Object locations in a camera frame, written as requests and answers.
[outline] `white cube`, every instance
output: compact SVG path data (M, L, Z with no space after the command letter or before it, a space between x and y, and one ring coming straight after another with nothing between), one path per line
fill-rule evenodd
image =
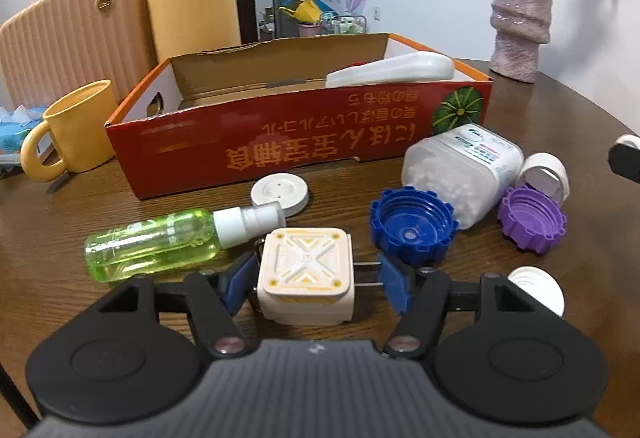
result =
M267 235L258 274L266 319L330 326L353 317L351 236L339 228L279 228Z

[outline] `pumpkin image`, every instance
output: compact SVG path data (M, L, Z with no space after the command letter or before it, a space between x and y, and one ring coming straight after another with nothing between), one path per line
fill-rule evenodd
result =
M459 87L449 93L433 112L433 134L444 133L465 123L478 123L482 102L480 92L470 85Z

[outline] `white bottle cap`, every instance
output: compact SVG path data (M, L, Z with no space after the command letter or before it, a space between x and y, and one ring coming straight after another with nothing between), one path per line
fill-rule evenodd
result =
M521 266L511 272L508 279L558 317L562 317L564 295L560 285L547 272L534 266Z
M251 189L254 205L277 201L285 217L301 212L309 201L309 189L300 176L288 173L270 174L255 182Z
M213 213L222 248L246 243L252 237L286 226L282 208L277 201L257 207L234 207Z
M516 178L516 187L527 183L559 205L569 197L569 178L562 162L549 153L535 153L529 156Z
M616 140L616 143L619 143L621 145L628 145L629 147L633 147L634 149L640 149L640 137L633 134L623 134Z

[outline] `suitcase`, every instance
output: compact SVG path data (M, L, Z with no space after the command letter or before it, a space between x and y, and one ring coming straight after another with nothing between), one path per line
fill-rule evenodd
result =
M39 0L0 28L14 106L47 106L104 78L120 102L156 63L146 0Z

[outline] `white container with balls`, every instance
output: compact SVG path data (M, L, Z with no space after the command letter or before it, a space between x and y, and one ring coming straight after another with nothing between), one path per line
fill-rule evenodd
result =
M409 147L402 185L436 192L453 206L453 215L465 230L485 217L513 185L523 161L516 144L469 123Z

